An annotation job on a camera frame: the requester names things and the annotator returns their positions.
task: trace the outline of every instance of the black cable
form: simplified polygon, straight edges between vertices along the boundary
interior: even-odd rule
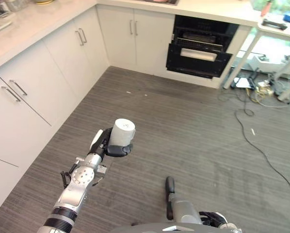
[[[243,124],[242,124],[242,122],[240,121],[240,119],[238,118],[238,115],[237,115],[237,113],[239,112],[239,111],[244,111],[244,113],[246,114],[246,115],[248,115],[249,117],[253,117],[254,116],[254,112],[252,111],[252,110],[250,110],[250,109],[246,109],[246,99],[247,98],[245,98],[245,102],[244,102],[244,107],[243,107],[243,109],[238,109],[238,110],[236,110],[235,112],[234,112],[234,116],[236,117],[236,119],[237,119],[237,121],[239,122],[239,124],[241,125],[241,128],[242,128],[242,134],[243,134],[243,137],[244,137],[244,139],[252,146],[252,147],[254,147],[255,149],[257,149],[260,153],[262,153],[262,155],[265,157],[265,159],[266,159],[266,162],[269,164],[269,166],[277,173],[277,174],[279,174],[286,182],[287,182],[287,184],[290,186],[290,182],[285,178],[285,176],[281,173],[281,172],[279,172],[275,167],[273,167],[273,165],[270,163],[270,161],[269,161],[269,159],[268,159],[268,157],[267,157],[267,155],[261,150],[261,149],[259,149],[257,146],[255,146],[253,143],[251,143],[248,139],[247,139],[247,137],[246,137],[246,135],[245,135],[245,132],[244,132],[244,126],[243,126]]]

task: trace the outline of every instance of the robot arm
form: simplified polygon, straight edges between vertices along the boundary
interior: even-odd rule
[[[86,199],[87,190],[95,185],[94,177],[104,155],[123,157],[132,150],[132,144],[121,147],[108,145],[112,128],[99,130],[95,135],[86,158],[76,158],[69,172],[61,172],[64,191],[55,203],[44,226],[37,233],[70,233],[77,215]]]

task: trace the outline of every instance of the white cabinet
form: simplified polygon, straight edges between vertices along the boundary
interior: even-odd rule
[[[74,22],[66,23],[43,41],[74,93],[82,99],[83,93],[87,94],[91,89],[89,84],[93,73]]]
[[[50,125],[75,108],[76,97],[42,41],[1,66],[0,77]]]
[[[43,41],[81,101],[109,66],[95,8],[66,23]]]
[[[87,55],[94,75],[91,84],[94,85],[104,71],[110,66],[97,18],[97,9],[93,7],[82,13],[74,19],[74,23],[84,40],[84,46],[82,48]]]
[[[149,74],[166,70],[175,15],[107,5],[97,10],[112,66]]]
[[[0,159],[25,172],[45,146],[49,130],[50,126],[0,79]]]
[[[97,13],[110,64],[136,64],[133,9],[98,5]]]
[[[134,9],[134,20],[137,30],[135,40],[138,69],[149,74],[166,70],[175,16]]]
[[[21,172],[18,167],[0,161],[0,206],[20,178]]]

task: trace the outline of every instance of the black oven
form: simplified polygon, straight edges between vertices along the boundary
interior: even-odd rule
[[[204,78],[220,77],[232,54],[226,53],[237,24],[176,16],[166,67]]]

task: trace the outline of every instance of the cabinet handle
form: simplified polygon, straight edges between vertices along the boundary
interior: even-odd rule
[[[138,35],[137,34],[137,21],[135,21],[134,26],[135,26],[135,35]]]
[[[16,102],[20,102],[21,101],[14,93],[12,93],[11,90],[9,90],[9,88],[7,88],[6,86],[2,86],[2,88],[5,89],[6,91],[8,91],[10,94],[12,94],[12,96],[15,97]]]
[[[130,20],[130,34],[133,35],[133,32],[132,32],[132,19]]]
[[[86,38],[86,35],[85,33],[83,32],[83,29],[82,28],[78,28],[79,31],[81,31],[82,35],[83,35],[83,39],[84,39],[84,43],[87,43],[87,38]]]
[[[14,83],[22,92],[23,92],[23,95],[24,96],[27,96],[28,94],[21,88],[21,86],[19,86],[19,84],[16,82],[16,81],[14,81],[14,80],[9,80],[9,81],[11,81],[12,83]]]
[[[81,40],[81,46],[83,46],[83,41],[82,41],[82,38],[81,38],[81,34],[78,31],[75,31],[75,32],[78,33],[78,36],[79,36],[79,38]]]

